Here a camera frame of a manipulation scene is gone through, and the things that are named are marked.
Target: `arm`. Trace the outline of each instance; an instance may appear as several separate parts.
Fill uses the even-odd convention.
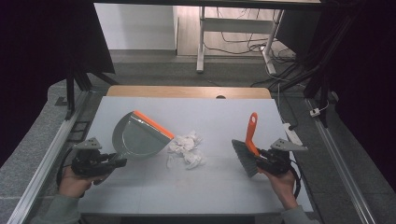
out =
[[[268,177],[277,198],[282,202],[286,211],[281,215],[286,224],[319,224],[316,220],[310,220],[303,208],[297,204],[293,194],[295,179],[291,171],[283,175],[271,175],[260,168],[258,169],[259,173]]]
[[[72,169],[67,167],[64,171],[59,194],[55,195],[49,210],[43,217],[35,217],[33,224],[75,224],[78,223],[80,213],[78,211],[79,197],[89,189],[92,181],[103,179],[104,176],[83,178],[75,175]]]

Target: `dustpan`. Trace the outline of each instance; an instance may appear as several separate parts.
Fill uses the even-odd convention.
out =
[[[119,121],[112,140],[118,158],[145,159],[160,152],[173,138],[163,126],[136,110]]]

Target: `crumpled paper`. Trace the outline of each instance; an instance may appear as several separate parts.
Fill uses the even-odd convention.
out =
[[[201,143],[202,138],[198,136],[195,131],[190,132],[187,135],[177,135],[169,144],[168,152],[176,153],[184,157],[184,161],[187,163],[186,169],[190,170],[198,165],[205,164],[204,154],[197,149]],[[169,155],[166,166],[171,168],[174,162],[172,155]]]

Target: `white table top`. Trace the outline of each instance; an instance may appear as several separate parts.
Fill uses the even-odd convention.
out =
[[[264,175],[248,178],[237,159],[232,139],[244,141],[252,112],[259,115],[253,137],[256,147],[268,149],[279,137],[287,139],[274,100],[104,97],[87,139],[96,137],[102,152],[115,152],[112,134],[119,120],[139,110],[174,135],[196,131],[203,137],[198,149],[206,164],[186,169],[182,158],[166,167],[162,150],[143,161],[128,161],[101,185],[92,186],[80,200],[85,214],[248,215],[277,213],[283,207]],[[313,211],[304,183],[297,202]]]

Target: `wooden floor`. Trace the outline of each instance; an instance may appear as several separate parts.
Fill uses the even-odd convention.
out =
[[[196,56],[199,43],[199,10],[198,7],[177,7],[178,16],[178,34],[177,34],[177,55],[179,56]],[[245,19],[245,20],[272,20],[274,11],[272,9],[254,9],[254,8],[228,8],[206,7],[205,16],[207,18],[227,18],[227,19]],[[249,51],[249,46],[265,44],[268,35],[259,34],[236,34],[236,33],[221,33],[220,32],[205,32],[204,43],[205,55],[219,55],[219,56],[257,56],[262,57],[258,49],[255,52]],[[275,42],[273,50],[279,51],[285,49],[279,42]]]

